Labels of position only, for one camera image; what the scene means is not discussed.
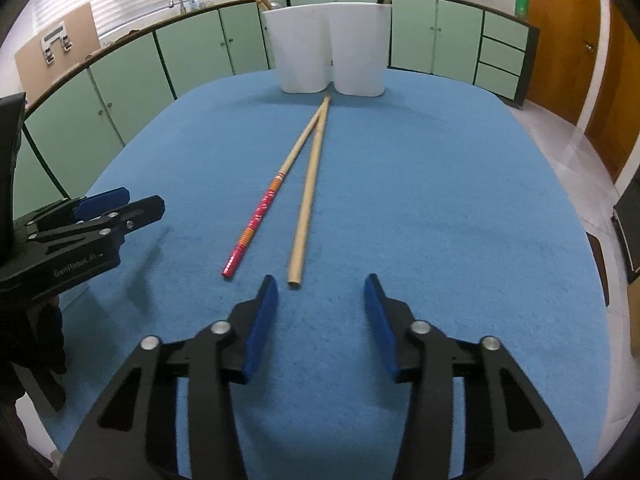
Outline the red orange chopstick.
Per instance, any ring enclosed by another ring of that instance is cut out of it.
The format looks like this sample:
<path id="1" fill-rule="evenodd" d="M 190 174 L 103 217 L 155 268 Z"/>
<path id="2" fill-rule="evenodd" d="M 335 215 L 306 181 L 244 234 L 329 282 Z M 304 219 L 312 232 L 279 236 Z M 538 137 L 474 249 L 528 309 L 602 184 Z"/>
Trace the red orange chopstick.
<path id="1" fill-rule="evenodd" d="M 311 135 L 312 129 L 318 124 L 321 113 L 328 106 L 330 102 L 330 98 L 326 96 L 314 114 L 311 116 L 310 121 L 299 135 L 297 140 L 295 141 L 291 151 L 285 157 L 284 162 L 280 166 L 276 175 L 270 182 L 270 185 L 266 189 L 266 192 L 262 196 L 262 199 L 258 203 L 256 209 L 250 216 L 250 220 L 248 220 L 246 227 L 244 228 L 241 236 L 236 241 L 232 252 L 224 264 L 224 267 L 221 270 L 221 275 L 225 280 L 231 280 L 238 270 L 238 267 L 247 251 L 248 246 L 250 246 L 250 242 L 252 241 L 255 233 L 257 232 L 260 224 L 262 223 L 262 219 L 265 217 L 268 212 L 274 198 L 278 194 L 282 183 L 284 182 L 288 172 L 291 170 L 294 162 L 296 161 L 300 151 L 304 147 L 307 139 Z"/>

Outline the plain bamboo chopstick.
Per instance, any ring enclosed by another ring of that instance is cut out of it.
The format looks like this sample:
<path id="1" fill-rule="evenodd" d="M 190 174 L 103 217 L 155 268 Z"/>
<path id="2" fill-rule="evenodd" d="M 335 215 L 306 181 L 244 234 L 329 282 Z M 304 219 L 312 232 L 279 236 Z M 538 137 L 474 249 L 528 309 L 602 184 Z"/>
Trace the plain bamboo chopstick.
<path id="1" fill-rule="evenodd" d="M 314 191 L 318 178 L 320 165 L 322 142 L 326 131 L 326 120 L 328 119 L 331 97 L 326 96 L 320 107 L 320 115 L 316 128 L 314 129 L 314 140 L 312 140 L 309 162 L 303 188 L 303 197 L 300 202 L 298 221 L 294 236 L 294 243 L 288 263 L 288 286 L 299 288 L 303 281 L 306 246 L 311 222 L 312 207 L 314 206 Z"/>

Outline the green lower kitchen cabinets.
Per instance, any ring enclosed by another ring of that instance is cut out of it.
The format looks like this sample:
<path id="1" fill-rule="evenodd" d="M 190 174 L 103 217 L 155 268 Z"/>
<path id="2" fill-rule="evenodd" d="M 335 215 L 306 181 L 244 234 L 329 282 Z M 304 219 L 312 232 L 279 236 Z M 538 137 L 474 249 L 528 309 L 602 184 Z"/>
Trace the green lower kitchen cabinets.
<path id="1" fill-rule="evenodd" d="M 393 0 L 387 64 L 467 82 L 524 102 L 537 27 L 460 0 Z M 88 55 L 27 100 L 13 212 L 22 216 L 88 191 L 168 105 L 202 84 L 276 67 L 273 33 L 241 0 L 138 30 Z"/>

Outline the brown cardboard board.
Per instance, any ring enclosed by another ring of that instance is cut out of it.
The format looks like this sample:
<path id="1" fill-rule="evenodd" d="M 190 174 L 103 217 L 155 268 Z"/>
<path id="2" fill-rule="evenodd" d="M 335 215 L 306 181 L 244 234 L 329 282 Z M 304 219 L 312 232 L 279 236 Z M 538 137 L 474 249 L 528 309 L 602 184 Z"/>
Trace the brown cardboard board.
<path id="1" fill-rule="evenodd" d="M 46 26 L 14 55 L 27 101 L 35 102 L 100 47 L 88 2 Z"/>

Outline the brown wooden stool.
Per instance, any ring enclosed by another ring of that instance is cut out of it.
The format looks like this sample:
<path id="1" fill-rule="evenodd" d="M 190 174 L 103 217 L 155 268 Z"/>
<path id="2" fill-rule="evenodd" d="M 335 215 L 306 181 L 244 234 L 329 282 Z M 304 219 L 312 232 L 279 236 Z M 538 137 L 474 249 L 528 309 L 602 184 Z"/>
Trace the brown wooden stool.
<path id="1" fill-rule="evenodd" d="M 604 304 L 605 307 L 610 305 L 610 290 L 608 289 L 608 272 L 606 272 L 606 265 L 604 260 L 604 253 L 602 250 L 602 246 L 600 240 L 594 236 L 593 234 L 587 232 L 587 240 L 589 242 L 589 246 L 593 255 L 594 262 L 596 263 L 600 283 L 603 292 Z"/>

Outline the blue table cloth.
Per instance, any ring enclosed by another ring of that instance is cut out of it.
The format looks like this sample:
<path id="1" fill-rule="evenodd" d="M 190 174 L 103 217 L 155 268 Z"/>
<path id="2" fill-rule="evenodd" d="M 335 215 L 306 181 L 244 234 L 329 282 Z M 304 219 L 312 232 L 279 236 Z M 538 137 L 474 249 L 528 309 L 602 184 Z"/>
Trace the blue table cloth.
<path id="1" fill-rule="evenodd" d="M 270 72 L 217 80 L 169 105 L 107 166 L 94 192 L 158 195 L 163 219 L 64 304 L 58 448 L 141 339 L 189 338 L 279 289 L 264 358 L 232 399 L 253 479 L 387 479 L 410 389 L 384 370 L 363 307 L 388 296 L 467 341 L 497 337 L 564 430 L 597 461 L 610 345 L 586 231 L 548 160 L 493 94 L 388 72 L 376 99 L 334 96 L 300 289 L 286 281 L 308 158 L 300 155 L 231 281 L 221 269 L 318 105 Z"/>

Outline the black glass cabinet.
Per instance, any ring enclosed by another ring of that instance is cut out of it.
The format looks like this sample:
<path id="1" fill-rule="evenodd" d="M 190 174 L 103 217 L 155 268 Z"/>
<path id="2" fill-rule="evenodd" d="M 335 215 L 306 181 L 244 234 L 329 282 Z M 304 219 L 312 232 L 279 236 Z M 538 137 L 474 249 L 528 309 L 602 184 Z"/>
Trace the black glass cabinet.
<path id="1" fill-rule="evenodd" d="M 640 181 L 638 172 L 634 174 L 625 192 L 615 204 L 613 220 L 626 261 L 628 283 L 632 283 L 639 276 Z"/>

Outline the white twin utensil holder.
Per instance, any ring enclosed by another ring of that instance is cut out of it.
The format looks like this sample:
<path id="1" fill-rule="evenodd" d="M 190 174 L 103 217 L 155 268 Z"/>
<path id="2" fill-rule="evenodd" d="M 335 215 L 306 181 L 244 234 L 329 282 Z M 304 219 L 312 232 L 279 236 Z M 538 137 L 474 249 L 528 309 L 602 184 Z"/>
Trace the white twin utensil holder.
<path id="1" fill-rule="evenodd" d="M 392 7 L 370 2 L 289 6 L 262 14 L 286 93 L 376 98 L 385 91 Z"/>

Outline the wooden door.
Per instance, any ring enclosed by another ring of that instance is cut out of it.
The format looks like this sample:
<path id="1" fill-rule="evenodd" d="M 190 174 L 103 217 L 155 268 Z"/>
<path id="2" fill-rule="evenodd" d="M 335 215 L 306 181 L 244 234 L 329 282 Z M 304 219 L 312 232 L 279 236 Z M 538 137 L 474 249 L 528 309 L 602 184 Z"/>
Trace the wooden door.
<path id="1" fill-rule="evenodd" d="M 586 137 L 616 180 L 639 135 L 639 41 L 614 1 L 610 39 L 596 105 Z"/>
<path id="2" fill-rule="evenodd" d="M 573 125 L 591 84 L 600 21 L 600 0 L 529 0 L 539 39 L 527 99 Z"/>

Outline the green bottle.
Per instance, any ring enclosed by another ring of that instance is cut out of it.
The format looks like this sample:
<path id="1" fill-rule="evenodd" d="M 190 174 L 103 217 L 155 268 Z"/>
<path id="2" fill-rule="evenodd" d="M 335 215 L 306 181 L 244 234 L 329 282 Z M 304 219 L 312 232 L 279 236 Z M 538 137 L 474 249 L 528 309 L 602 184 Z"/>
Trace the green bottle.
<path id="1" fill-rule="evenodd" d="M 514 2 L 514 15 L 521 20 L 526 20 L 528 17 L 529 0 L 515 0 Z"/>

